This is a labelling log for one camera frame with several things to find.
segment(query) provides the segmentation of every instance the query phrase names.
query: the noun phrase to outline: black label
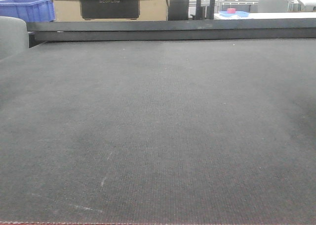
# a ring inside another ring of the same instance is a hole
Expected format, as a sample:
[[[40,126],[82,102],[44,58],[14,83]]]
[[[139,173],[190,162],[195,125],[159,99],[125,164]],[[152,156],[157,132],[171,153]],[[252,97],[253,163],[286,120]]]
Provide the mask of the black label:
[[[137,19],[139,0],[80,0],[83,19]]]

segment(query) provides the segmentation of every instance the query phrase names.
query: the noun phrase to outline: blue tray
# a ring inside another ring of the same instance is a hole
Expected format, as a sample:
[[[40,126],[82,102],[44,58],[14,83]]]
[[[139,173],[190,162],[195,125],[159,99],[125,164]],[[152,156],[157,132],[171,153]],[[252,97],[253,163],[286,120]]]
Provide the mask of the blue tray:
[[[219,14],[221,16],[225,16],[225,17],[231,17],[231,16],[240,16],[240,17],[248,17],[249,13],[245,12],[245,11],[236,11],[236,13],[227,13],[226,11],[220,11]]]
[[[0,16],[16,17],[26,22],[49,22],[55,19],[51,0],[1,0]]]

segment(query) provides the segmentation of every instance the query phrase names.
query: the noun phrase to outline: gray chair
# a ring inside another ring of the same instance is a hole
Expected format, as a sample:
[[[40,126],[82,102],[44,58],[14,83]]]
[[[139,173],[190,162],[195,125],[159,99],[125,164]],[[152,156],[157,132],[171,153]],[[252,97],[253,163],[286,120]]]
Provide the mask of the gray chair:
[[[287,0],[259,0],[258,12],[288,12]]]
[[[0,59],[29,48],[26,23],[18,18],[0,16]]]

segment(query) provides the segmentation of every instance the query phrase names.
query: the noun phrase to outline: white scratch mark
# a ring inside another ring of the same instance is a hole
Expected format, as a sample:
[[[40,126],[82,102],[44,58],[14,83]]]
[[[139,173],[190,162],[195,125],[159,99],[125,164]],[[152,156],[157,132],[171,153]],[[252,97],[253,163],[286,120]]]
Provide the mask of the white scratch mark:
[[[52,141],[59,141],[60,138],[52,138],[52,139],[40,139],[39,142],[52,142]]]
[[[101,186],[102,186],[102,187],[104,186],[104,182],[105,182],[106,179],[107,179],[107,178],[104,177],[103,180],[101,181]]]
[[[108,156],[107,161],[109,160],[109,158],[110,158],[111,155],[112,155],[112,152],[111,152],[110,155]]]
[[[98,212],[98,213],[103,213],[102,210],[92,209],[92,208],[88,208],[88,207],[81,206],[81,205],[76,205],[76,204],[71,204],[71,203],[63,202],[63,201],[60,201],[60,200],[50,199],[50,198],[44,197],[44,196],[39,195],[39,194],[33,194],[33,193],[27,193],[27,194],[28,194],[28,195],[31,195],[31,196],[43,198],[43,199],[46,199],[46,200],[50,200],[50,201],[53,201],[53,202],[55,202],[55,203],[61,203],[61,204],[65,204],[65,205],[68,205],[68,206],[72,206],[72,207],[75,207],[75,208],[77,208],[77,209],[83,209],[83,210],[87,210],[87,211],[95,211],[95,212]]]

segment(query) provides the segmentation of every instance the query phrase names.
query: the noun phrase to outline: dark gray mat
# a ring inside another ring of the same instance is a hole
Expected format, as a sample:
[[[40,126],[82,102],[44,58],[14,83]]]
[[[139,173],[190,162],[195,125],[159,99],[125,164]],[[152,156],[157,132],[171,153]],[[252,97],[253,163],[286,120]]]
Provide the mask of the dark gray mat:
[[[50,43],[0,61],[0,221],[316,224],[315,46]]]

